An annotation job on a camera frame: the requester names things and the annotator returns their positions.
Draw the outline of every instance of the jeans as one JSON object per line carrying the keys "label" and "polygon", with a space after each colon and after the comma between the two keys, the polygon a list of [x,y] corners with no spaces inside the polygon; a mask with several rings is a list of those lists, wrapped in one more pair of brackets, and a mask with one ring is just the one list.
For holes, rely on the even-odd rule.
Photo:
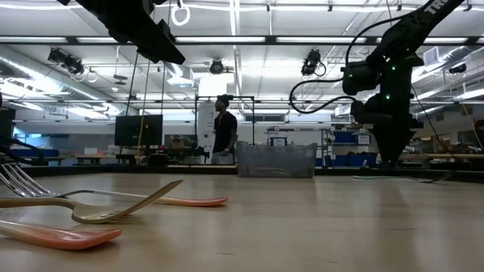
{"label": "jeans", "polygon": [[228,153],[223,155],[225,152],[216,152],[212,154],[212,164],[216,165],[232,165],[234,164],[234,155]]}

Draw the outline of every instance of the person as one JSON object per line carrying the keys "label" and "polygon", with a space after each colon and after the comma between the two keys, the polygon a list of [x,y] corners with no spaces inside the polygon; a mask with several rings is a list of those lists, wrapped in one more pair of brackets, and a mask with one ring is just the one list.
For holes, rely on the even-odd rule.
{"label": "person", "polygon": [[217,97],[215,110],[219,115],[214,120],[215,143],[212,164],[234,164],[234,145],[237,141],[237,118],[227,111],[228,97]]}

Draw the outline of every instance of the dark shirt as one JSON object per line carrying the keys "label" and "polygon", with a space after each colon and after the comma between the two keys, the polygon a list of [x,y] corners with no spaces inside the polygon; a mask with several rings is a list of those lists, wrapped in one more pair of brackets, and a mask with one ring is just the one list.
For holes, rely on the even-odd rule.
{"label": "dark shirt", "polygon": [[222,152],[230,144],[232,130],[237,130],[237,118],[235,118],[230,112],[226,112],[221,119],[217,116],[215,118],[213,129],[216,131],[213,152]]}

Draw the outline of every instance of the clear plastic bin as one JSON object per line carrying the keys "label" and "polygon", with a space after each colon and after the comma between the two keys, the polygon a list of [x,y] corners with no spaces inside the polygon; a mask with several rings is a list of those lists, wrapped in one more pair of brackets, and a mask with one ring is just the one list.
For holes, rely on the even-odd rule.
{"label": "clear plastic bin", "polygon": [[317,143],[272,147],[239,141],[236,147],[240,177],[312,178],[315,175]]}

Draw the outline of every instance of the fork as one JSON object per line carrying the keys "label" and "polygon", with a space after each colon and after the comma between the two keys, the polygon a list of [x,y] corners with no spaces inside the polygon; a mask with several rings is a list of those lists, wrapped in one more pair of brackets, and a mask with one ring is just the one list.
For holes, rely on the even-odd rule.
{"label": "fork", "polygon": [[82,224],[102,224],[135,212],[155,202],[161,196],[177,187],[183,180],[173,181],[152,193],[149,197],[127,209],[112,206],[86,205],[70,199],[61,198],[30,198],[30,199],[0,199],[0,208],[29,206],[62,206],[73,210],[72,219]]}
{"label": "fork", "polygon": [[[0,181],[3,182],[9,190],[22,197],[59,197],[66,198],[78,193],[94,193],[105,196],[121,196],[130,199],[143,199],[147,196],[138,195],[132,193],[119,193],[104,190],[75,190],[68,193],[53,193],[50,190],[45,189],[42,185],[33,180],[26,172],[22,170],[18,165],[2,165],[2,169],[10,178],[6,178],[0,173]],[[218,206],[226,202],[228,197],[219,197],[214,199],[174,199],[168,197],[160,197],[155,201],[159,204],[170,204],[180,206],[197,206],[197,207],[209,207]]]}

